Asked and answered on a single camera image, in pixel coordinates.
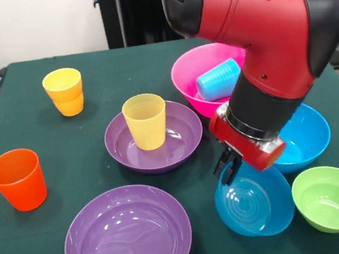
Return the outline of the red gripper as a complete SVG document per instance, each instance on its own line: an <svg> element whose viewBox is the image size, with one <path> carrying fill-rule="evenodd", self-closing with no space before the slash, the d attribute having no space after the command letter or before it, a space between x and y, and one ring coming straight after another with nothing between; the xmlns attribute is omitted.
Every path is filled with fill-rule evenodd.
<svg viewBox="0 0 339 254"><path fill-rule="evenodd" d="M220 176L226 166L225 184L231 185L242 160L258 171L264 171L279 159L287 144L279 136L264 141L241 133L227 118L228 109L227 105L217 108L210 119L209 129L217 141L224 145L213 174Z"/></svg>

